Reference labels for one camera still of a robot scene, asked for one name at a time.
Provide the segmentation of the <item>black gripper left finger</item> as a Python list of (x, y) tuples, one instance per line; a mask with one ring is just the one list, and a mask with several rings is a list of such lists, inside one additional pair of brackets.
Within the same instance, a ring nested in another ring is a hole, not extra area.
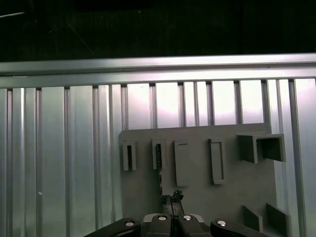
[(162, 213), (146, 215), (143, 222), (123, 218), (87, 234), (88, 237), (169, 237), (172, 234), (173, 215), (167, 210), (172, 207), (171, 196), (160, 199)]

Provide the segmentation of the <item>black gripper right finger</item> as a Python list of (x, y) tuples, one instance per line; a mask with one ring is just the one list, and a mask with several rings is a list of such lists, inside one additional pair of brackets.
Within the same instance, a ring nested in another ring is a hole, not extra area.
[(261, 232), (239, 223), (215, 219), (209, 225), (192, 214), (186, 214), (182, 207), (184, 195), (174, 191), (174, 234), (177, 237), (260, 237)]

